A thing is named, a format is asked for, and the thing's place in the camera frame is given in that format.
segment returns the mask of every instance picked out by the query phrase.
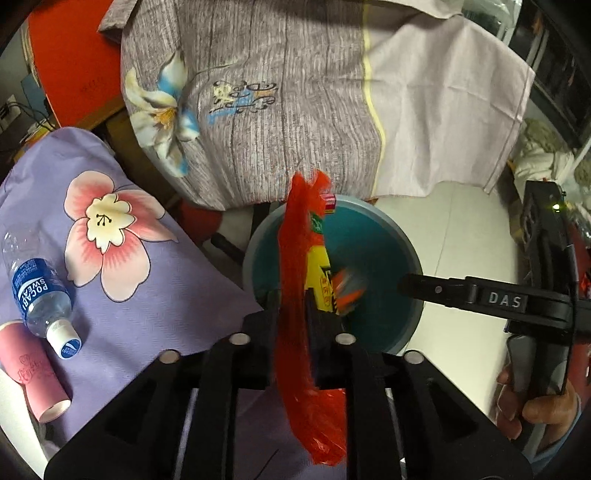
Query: metal screw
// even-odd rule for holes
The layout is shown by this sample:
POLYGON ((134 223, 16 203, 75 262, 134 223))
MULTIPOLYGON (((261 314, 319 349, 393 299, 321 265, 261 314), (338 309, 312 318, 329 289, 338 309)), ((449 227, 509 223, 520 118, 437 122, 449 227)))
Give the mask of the metal screw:
POLYGON ((164 364, 173 364, 178 362, 179 358, 181 358, 181 354, 176 350, 165 350, 158 355, 158 360, 164 364))
POLYGON ((335 337, 335 340, 341 345, 353 345, 357 341, 355 335, 350 333, 340 333, 335 337))
POLYGON ((416 350, 411 350, 410 352, 406 352, 404 354, 404 359, 409 364, 418 365, 418 364, 423 363, 423 360, 425 360, 425 357, 423 357, 423 354, 421 354, 421 352, 417 352, 416 350))
POLYGON ((230 337, 230 343, 234 345, 246 345, 250 341, 251 338, 246 333, 235 333, 230 337))

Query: pocari sweat bottle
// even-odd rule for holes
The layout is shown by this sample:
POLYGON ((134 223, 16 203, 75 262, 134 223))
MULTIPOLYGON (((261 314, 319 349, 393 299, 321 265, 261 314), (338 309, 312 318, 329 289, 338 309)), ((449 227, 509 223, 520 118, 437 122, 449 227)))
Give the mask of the pocari sweat bottle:
POLYGON ((60 358, 71 358, 82 346, 70 323, 72 300, 56 271, 43 258, 39 232, 11 227, 2 254, 12 294, 29 330, 47 341, 60 358))

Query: white bottle cap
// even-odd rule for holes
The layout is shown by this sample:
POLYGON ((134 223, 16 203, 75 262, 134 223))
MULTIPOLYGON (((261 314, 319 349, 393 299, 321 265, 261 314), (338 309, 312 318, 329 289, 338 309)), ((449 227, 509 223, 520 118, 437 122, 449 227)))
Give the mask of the white bottle cap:
POLYGON ((80 337, 66 319, 60 319, 49 326, 47 341, 62 359, 72 358, 82 346, 80 337))

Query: white lily print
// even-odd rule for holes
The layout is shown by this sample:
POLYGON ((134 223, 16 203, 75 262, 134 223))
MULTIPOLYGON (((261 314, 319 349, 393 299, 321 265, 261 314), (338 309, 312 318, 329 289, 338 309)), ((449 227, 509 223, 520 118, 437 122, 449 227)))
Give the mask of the white lily print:
POLYGON ((163 167, 174 177, 184 177, 189 165, 180 142, 199 136, 197 119, 178 102, 187 83, 187 67, 177 50, 158 74, 158 90, 149 92, 139 86, 135 68, 125 76, 125 94, 140 108, 131 115, 131 125, 139 146, 153 147, 163 167))

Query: pink paper cup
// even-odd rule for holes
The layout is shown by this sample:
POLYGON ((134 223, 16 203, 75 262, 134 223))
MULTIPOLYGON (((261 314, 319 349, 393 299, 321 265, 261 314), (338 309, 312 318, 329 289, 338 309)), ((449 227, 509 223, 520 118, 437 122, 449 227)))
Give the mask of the pink paper cup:
POLYGON ((29 409, 47 423, 62 415, 72 403, 53 371, 39 338, 22 320, 0 325, 0 363, 15 382, 23 385, 29 409))

